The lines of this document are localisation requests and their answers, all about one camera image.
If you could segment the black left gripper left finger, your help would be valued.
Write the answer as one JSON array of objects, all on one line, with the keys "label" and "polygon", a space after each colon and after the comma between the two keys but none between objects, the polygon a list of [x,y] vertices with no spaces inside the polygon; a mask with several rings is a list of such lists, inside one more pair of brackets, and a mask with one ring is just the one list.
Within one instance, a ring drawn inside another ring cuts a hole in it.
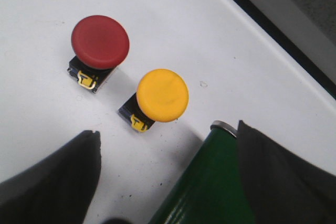
[{"label": "black left gripper left finger", "polygon": [[101,173],[100,133],[83,131],[1,183],[1,223],[83,223]]}]

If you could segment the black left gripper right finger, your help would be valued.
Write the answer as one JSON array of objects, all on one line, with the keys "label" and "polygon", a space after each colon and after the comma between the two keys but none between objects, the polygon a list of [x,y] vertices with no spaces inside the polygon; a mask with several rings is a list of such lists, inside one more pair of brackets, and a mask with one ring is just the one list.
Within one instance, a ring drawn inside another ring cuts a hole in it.
[{"label": "black left gripper right finger", "polygon": [[243,121],[237,130],[244,192],[256,223],[335,223],[335,176]]}]

